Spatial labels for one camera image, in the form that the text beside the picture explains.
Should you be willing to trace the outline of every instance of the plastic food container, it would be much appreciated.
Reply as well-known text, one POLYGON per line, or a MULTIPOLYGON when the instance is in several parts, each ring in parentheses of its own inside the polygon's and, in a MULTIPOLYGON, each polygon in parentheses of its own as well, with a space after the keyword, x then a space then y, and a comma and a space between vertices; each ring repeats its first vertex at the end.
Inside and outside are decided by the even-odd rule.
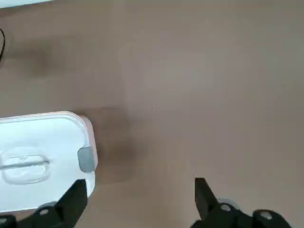
POLYGON ((57 201, 77 179, 95 186, 91 122, 71 112, 0 119, 0 212, 57 201))

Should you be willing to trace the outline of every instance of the metal screw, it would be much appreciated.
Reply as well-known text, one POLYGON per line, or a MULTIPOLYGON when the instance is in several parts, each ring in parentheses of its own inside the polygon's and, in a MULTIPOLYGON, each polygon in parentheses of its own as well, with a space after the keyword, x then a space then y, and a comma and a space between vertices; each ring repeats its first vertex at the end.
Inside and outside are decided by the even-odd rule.
POLYGON ((267 212, 267 211, 261 212, 261 216, 264 217, 264 218, 266 218, 266 219, 268 219, 268 220, 272 219, 271 214, 269 212, 267 212))
POLYGON ((46 215, 48 213, 48 209, 43 209, 39 212, 40 215, 46 215))
POLYGON ((225 210, 225 211, 230 211, 230 210, 231 210, 231 208, 230 208, 227 204, 222 204, 222 205, 220 206, 220 208, 221 208, 222 210, 225 210))

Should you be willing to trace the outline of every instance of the black cable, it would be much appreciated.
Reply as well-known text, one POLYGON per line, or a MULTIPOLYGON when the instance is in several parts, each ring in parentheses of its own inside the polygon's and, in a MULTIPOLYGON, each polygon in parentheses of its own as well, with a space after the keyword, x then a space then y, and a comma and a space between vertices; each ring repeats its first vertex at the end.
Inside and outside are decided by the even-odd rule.
POLYGON ((4 32, 3 32, 2 29, 0 29, 0 32, 2 33, 2 36, 3 36, 3 45, 2 45, 1 52, 0 52, 0 62, 1 62, 2 56, 3 56, 3 52, 4 52, 4 48, 5 48, 5 35, 4 35, 4 32))

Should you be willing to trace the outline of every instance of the white container lid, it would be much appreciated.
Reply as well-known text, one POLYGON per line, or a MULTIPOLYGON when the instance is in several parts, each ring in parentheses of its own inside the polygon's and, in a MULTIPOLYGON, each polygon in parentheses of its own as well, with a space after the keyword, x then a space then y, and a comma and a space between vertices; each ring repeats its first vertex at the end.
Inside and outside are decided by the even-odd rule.
POLYGON ((77 179, 95 186, 90 121, 71 112, 0 119, 0 212, 57 201, 77 179))

